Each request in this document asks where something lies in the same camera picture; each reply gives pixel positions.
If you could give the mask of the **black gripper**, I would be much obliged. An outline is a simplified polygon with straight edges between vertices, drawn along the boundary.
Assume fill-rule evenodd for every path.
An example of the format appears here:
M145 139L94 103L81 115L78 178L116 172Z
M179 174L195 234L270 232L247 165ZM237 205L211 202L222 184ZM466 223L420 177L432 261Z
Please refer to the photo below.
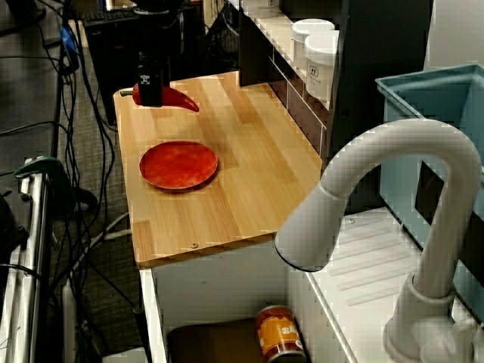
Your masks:
M184 17L174 7L136 7L139 30L137 85L142 106L162 107L163 86L169 87L170 58L184 52Z

